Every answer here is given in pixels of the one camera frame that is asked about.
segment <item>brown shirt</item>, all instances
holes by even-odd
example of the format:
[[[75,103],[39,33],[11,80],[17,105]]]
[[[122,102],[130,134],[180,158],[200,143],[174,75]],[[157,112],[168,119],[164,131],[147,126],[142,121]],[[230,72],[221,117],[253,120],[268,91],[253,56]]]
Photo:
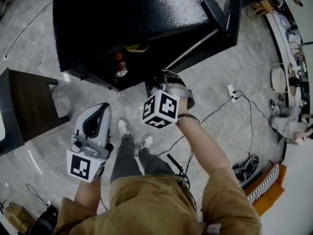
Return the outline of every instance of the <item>brown shirt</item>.
[[[203,193],[203,222],[198,222],[180,177],[134,176],[114,181],[110,210],[96,215],[64,198],[56,235],[201,235],[210,224],[220,234],[259,235],[261,222],[232,170],[215,171]]]

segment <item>metal rod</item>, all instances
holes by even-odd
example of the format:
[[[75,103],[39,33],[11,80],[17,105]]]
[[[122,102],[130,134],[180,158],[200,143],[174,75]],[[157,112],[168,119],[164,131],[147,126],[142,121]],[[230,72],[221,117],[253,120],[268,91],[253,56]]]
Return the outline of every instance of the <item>metal rod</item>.
[[[210,34],[202,38],[200,41],[192,45],[188,50],[186,50],[182,55],[180,55],[178,58],[176,58],[172,63],[170,63],[165,70],[168,70],[171,66],[173,66],[175,63],[177,63],[180,59],[187,56],[190,52],[192,52],[195,48],[197,48],[199,45],[201,45],[204,41],[208,40],[210,37],[218,33],[219,30],[215,29]]]

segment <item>brown sleeve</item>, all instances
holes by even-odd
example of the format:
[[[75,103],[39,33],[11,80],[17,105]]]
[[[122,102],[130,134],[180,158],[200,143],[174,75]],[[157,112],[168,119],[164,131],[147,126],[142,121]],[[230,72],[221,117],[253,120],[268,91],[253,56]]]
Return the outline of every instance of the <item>brown sleeve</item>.
[[[219,169],[209,178],[202,200],[203,220],[221,224],[220,235],[259,235],[262,225],[231,169]]]
[[[70,230],[89,217],[97,214],[85,209],[68,198],[63,198],[58,216],[55,235],[68,235]]]

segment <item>gray clothing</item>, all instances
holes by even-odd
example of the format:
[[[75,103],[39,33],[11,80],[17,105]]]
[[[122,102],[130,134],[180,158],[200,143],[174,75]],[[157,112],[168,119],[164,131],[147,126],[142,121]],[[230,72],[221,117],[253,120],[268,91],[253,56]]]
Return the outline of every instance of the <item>gray clothing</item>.
[[[134,139],[131,136],[125,134],[122,137],[122,143],[117,151],[117,156],[110,179],[111,184],[118,178],[142,175],[134,157],[134,152]],[[145,175],[175,175],[171,167],[158,156],[150,154],[148,148],[140,150],[138,156]]]
[[[290,106],[280,112],[279,117],[272,117],[271,125],[284,138],[295,141],[294,134],[298,132],[305,132],[308,124],[298,122],[300,115],[300,108]]]

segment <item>white cable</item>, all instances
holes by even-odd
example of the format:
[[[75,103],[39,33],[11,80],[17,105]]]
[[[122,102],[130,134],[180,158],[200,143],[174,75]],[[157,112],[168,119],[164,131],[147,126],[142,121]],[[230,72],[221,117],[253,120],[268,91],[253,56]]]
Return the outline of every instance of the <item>white cable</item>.
[[[226,82],[227,82],[227,85],[230,85],[230,83],[228,82],[227,78],[225,77],[224,73],[222,72],[221,68],[219,67],[219,65],[217,64],[217,62],[215,62],[214,58],[211,57],[212,60],[214,61],[214,63],[216,64],[217,68],[219,68],[219,70],[221,71],[223,77],[225,78]]]

